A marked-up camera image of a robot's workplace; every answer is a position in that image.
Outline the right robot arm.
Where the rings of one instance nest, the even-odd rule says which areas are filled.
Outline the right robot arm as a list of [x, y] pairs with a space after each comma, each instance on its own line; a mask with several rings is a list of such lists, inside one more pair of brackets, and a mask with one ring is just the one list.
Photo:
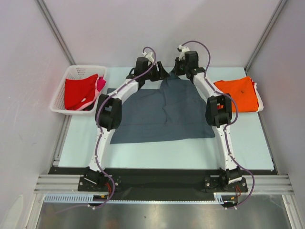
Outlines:
[[242, 181], [241, 168], [236, 163], [233, 144], [230, 135], [232, 120], [232, 100], [206, 75], [207, 70], [199, 67], [199, 55], [186, 46], [177, 48], [180, 53], [175, 58], [174, 73], [178, 76], [186, 75], [197, 89], [206, 97], [205, 119], [214, 131], [218, 148], [222, 154], [219, 188], [232, 191]]

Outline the grey blue t shirt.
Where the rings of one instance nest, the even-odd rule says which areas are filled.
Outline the grey blue t shirt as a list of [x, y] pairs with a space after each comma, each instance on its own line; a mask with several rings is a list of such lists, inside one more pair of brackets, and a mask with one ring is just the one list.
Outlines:
[[170, 73], [158, 89], [140, 89], [123, 103], [111, 144], [214, 138], [205, 110], [196, 87]]

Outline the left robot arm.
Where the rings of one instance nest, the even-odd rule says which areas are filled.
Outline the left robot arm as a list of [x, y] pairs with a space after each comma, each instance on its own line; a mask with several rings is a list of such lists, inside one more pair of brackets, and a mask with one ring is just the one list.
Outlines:
[[110, 145], [115, 130], [122, 121], [122, 105], [134, 93], [138, 92], [147, 80], [156, 82], [169, 77], [160, 61], [153, 58], [139, 57], [136, 66], [129, 72], [124, 83], [110, 94], [102, 94], [98, 99], [95, 114], [97, 138], [93, 156], [83, 175], [84, 186], [89, 190], [100, 191], [105, 186], [112, 187], [111, 178], [105, 174], [103, 156]]

